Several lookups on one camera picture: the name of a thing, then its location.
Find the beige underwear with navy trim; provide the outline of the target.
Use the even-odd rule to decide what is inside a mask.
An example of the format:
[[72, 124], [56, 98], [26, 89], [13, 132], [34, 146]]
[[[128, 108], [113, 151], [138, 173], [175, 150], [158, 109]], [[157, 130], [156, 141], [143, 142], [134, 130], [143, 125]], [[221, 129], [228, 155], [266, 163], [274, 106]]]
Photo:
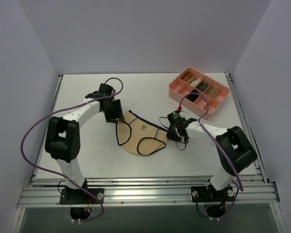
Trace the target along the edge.
[[166, 148], [169, 142], [166, 129], [131, 110], [124, 114], [124, 121], [117, 121], [115, 132], [118, 145], [137, 156], [151, 156]]

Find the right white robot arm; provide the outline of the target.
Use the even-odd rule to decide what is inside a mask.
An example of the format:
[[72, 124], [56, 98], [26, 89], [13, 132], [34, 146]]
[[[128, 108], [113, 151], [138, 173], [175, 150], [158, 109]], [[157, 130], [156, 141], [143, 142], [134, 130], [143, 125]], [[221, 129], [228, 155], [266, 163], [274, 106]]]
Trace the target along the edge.
[[201, 123], [198, 119], [186, 119], [176, 110], [167, 115], [170, 126], [167, 138], [173, 141], [190, 139], [203, 141], [216, 147], [221, 166], [209, 180], [206, 196], [210, 200], [217, 200], [223, 195], [223, 189], [233, 181], [240, 180], [239, 173], [253, 164], [258, 155], [243, 130], [219, 128]]

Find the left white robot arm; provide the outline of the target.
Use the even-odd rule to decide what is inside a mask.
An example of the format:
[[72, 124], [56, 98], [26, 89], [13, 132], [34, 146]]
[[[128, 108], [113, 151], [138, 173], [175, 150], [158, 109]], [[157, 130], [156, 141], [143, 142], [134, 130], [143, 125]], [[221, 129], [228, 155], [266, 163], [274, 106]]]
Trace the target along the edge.
[[81, 150], [81, 127], [94, 115], [103, 113], [107, 123], [123, 120], [121, 101], [115, 98], [116, 90], [102, 83], [99, 89], [87, 94], [78, 107], [64, 116], [49, 119], [45, 151], [67, 176], [65, 191], [76, 203], [88, 199], [87, 180], [81, 172], [77, 156]]

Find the black rolled cloth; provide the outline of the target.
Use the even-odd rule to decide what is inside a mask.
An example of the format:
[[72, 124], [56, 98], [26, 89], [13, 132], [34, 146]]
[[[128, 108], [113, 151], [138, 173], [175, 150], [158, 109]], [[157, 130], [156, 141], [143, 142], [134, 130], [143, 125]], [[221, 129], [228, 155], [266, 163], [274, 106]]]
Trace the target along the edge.
[[195, 102], [195, 100], [199, 97], [199, 93], [196, 90], [191, 91], [187, 96], [186, 99], [188, 99], [191, 102]]

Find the pink compartment organizer box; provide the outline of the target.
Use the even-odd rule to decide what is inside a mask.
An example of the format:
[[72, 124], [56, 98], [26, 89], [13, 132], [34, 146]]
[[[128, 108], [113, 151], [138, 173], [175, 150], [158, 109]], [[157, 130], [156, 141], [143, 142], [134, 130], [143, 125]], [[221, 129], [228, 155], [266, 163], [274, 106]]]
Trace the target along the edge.
[[[184, 82], [181, 77], [188, 71], [194, 75], [189, 79], [188, 82]], [[201, 79], [201, 82], [209, 84], [208, 88], [204, 92], [201, 92], [196, 88], [201, 82], [196, 87], [190, 86], [190, 83], [196, 79]], [[213, 97], [209, 97], [205, 94], [205, 92], [212, 87], [218, 87], [219, 90], [214, 94]], [[196, 90], [199, 93], [199, 97], [195, 100], [195, 102], [191, 102], [186, 99], [186, 96], [193, 90]], [[193, 67], [187, 67], [169, 84], [170, 98], [178, 103], [181, 103], [182, 107], [187, 108], [198, 116], [205, 114], [204, 119], [206, 120], [210, 119], [214, 115], [220, 105], [222, 105], [222, 103], [225, 101], [229, 93], [230, 89], [227, 86], [221, 84], [220, 82]]]

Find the white rolled cloth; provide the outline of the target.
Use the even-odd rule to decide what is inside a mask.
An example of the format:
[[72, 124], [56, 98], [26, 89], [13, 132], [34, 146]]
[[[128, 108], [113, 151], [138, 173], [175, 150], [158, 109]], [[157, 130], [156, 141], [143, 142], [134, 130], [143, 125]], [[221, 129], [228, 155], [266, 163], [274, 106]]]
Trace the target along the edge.
[[193, 80], [193, 81], [190, 83], [190, 86], [192, 86], [192, 87], [196, 87], [200, 82], [201, 82], [201, 79]]

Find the olive rolled cloth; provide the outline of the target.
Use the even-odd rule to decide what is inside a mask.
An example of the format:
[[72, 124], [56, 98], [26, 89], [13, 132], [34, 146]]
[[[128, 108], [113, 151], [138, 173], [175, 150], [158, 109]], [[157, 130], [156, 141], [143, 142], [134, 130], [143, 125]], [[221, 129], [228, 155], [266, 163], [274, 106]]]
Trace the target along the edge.
[[213, 97], [214, 94], [219, 90], [218, 87], [212, 87], [212, 88], [209, 88], [205, 94], [208, 95], [209, 97]]

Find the dark grey rolled cloth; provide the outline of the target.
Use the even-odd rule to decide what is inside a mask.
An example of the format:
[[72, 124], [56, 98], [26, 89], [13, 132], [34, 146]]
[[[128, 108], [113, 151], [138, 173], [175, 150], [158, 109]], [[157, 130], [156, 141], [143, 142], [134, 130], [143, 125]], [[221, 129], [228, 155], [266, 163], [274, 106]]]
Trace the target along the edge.
[[208, 88], [209, 84], [201, 82], [196, 88], [201, 92], [204, 92]]

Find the orange rolled cloth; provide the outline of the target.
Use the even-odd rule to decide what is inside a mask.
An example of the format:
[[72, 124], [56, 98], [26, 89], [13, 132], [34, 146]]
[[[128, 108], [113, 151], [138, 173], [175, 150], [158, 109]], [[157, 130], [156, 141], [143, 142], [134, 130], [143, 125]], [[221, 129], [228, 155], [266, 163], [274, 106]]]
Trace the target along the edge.
[[186, 72], [182, 77], [181, 79], [184, 81], [184, 82], [188, 82], [189, 79], [193, 76], [194, 74], [191, 73], [191, 72]]

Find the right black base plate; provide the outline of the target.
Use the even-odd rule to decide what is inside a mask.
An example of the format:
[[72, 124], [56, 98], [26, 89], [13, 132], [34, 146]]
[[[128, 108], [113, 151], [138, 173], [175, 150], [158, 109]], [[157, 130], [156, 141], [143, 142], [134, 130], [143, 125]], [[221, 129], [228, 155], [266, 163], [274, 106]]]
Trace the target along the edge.
[[223, 202], [233, 201], [233, 188], [229, 185], [224, 189], [217, 191], [211, 185], [209, 186], [191, 186], [191, 197], [193, 202]]

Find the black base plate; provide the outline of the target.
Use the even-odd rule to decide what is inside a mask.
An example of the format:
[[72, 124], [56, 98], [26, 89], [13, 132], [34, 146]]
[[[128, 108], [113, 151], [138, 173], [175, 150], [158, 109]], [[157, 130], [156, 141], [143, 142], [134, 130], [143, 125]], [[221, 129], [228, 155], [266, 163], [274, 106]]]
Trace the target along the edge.
[[[87, 191], [103, 203], [105, 191], [103, 188], [88, 188]], [[61, 205], [98, 204], [98, 201], [80, 189], [64, 186], [61, 190], [59, 203]]]
[[191, 186], [191, 197], [193, 202], [223, 202], [233, 201], [233, 188], [229, 185], [224, 189], [217, 191], [211, 185], [209, 186]]

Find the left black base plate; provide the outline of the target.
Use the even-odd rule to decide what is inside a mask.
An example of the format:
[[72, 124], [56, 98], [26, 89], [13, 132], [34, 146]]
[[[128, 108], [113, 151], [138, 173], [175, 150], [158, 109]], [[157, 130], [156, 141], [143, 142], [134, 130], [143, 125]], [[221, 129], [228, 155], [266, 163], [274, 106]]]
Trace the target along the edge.
[[[87, 191], [103, 203], [105, 191], [103, 188], [88, 188]], [[80, 189], [64, 186], [61, 190], [59, 203], [61, 205], [98, 204], [98, 201]]]

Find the aluminium rail frame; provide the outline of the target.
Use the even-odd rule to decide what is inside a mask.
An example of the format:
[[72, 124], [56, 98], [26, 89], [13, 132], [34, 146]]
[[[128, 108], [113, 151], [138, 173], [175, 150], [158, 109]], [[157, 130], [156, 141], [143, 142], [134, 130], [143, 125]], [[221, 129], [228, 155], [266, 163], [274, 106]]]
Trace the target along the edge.
[[[231, 92], [225, 109], [213, 118], [213, 122], [232, 121], [240, 124], [249, 141], [254, 143], [254, 136], [237, 98], [231, 75], [210, 73], [210, 77], [227, 85]], [[226, 221], [220, 221], [219, 228], [224, 232], [231, 230], [236, 233], [284, 233], [286, 228], [278, 205], [277, 187], [267, 180], [260, 159], [254, 165], [254, 175], [241, 176], [244, 191], [238, 194], [233, 212], [227, 215]], [[155, 175], [150, 169], [142, 176], [119, 172], [112, 177], [107, 172], [100, 175], [91, 174], [88, 181], [91, 187], [104, 188], [106, 211], [124, 211], [127, 208], [137, 211], [146, 207], [181, 208], [192, 206], [190, 187], [201, 186], [208, 179], [205, 172], [191, 173], [190, 165], [186, 165], [185, 169], [186, 174], [175, 173], [169, 176]], [[60, 207], [59, 194], [55, 190], [58, 183], [59, 179], [55, 177], [32, 178], [30, 186], [22, 189], [17, 204], [21, 222], [25, 220], [25, 212], [31, 208]]]

